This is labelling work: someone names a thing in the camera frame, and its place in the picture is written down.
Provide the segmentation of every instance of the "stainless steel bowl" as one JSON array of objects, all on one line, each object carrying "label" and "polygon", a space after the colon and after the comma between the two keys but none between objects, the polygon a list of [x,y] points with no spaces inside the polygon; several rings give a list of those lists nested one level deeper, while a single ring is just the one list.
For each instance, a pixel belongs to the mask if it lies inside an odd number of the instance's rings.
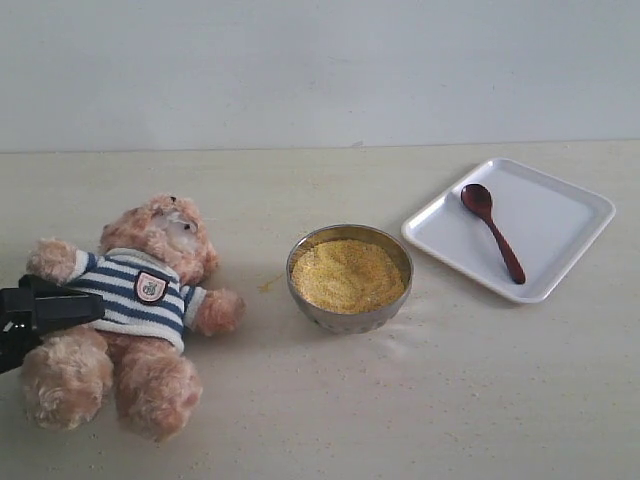
[{"label": "stainless steel bowl", "polygon": [[[293,283],[293,268],[298,259],[316,245],[332,240],[354,239],[382,247],[400,270],[404,293],[394,302],[366,313],[344,314],[319,308],[305,300]],[[334,333],[366,333],[382,327],[393,318],[411,292],[413,262],[407,250],[391,235],[365,225],[342,224],[324,227],[302,238],[287,258],[287,285],[296,304],[314,323]]]}]

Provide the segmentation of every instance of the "teddy bear head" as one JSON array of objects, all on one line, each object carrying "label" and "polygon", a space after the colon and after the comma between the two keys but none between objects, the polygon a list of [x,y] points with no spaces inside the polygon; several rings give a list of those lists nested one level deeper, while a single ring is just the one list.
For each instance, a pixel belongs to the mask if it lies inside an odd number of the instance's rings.
[{"label": "teddy bear head", "polygon": [[157,195],[104,226],[100,253],[114,248],[142,251],[195,285],[218,266],[218,255],[193,200]]}]

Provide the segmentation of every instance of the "cornmeal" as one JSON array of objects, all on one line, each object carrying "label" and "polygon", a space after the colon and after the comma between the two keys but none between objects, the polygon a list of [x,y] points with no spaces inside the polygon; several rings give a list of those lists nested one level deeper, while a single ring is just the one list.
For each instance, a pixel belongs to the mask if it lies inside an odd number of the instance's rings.
[{"label": "cornmeal", "polygon": [[377,245],[333,240],[303,254],[293,283],[308,302],[336,313],[364,313],[388,305],[404,293],[400,271]]}]

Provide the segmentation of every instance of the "spoon handle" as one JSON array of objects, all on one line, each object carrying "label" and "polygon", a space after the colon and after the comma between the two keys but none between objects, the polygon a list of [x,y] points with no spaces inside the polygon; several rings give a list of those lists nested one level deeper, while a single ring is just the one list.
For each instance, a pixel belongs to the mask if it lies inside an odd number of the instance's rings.
[{"label": "spoon handle", "polygon": [[526,281],[526,277],[524,274],[524,270],[520,265],[520,262],[516,258],[516,254],[513,253],[513,250],[496,227],[496,224],[493,221],[487,221],[487,225],[493,233],[493,236],[498,242],[498,248],[500,248],[500,253],[502,254],[502,258],[504,258],[504,263],[507,265],[507,269],[509,270],[509,275],[511,275],[512,280],[518,285],[522,285]]}]

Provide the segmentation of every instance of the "white table surface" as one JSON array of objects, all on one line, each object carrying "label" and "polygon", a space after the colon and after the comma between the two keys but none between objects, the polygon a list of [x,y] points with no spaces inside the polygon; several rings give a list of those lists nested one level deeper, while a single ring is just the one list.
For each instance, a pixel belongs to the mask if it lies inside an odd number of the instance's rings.
[{"label": "white table surface", "polygon": [[[542,304],[516,307],[411,249],[414,293],[374,333],[305,320],[279,277],[311,229],[402,221],[461,174],[506,156],[614,201],[613,222]],[[156,192],[195,198],[243,327],[190,337],[205,392],[164,446],[109,405],[63,434],[26,423],[0,378],[0,477],[70,479],[637,479],[640,142],[305,151],[0,156],[1,285],[29,248],[93,248]],[[260,287],[275,280],[268,291]]]}]

